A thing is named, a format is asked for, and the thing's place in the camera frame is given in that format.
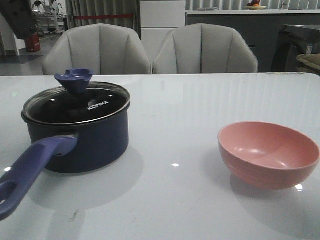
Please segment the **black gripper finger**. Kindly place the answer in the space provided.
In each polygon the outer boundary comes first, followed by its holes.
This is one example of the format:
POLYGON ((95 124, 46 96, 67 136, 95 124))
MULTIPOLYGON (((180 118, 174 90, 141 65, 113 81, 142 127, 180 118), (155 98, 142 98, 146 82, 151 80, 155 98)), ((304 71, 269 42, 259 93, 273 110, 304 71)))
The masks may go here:
POLYGON ((18 39, 26 40, 37 32, 29 0, 0 0, 0 13, 18 39))

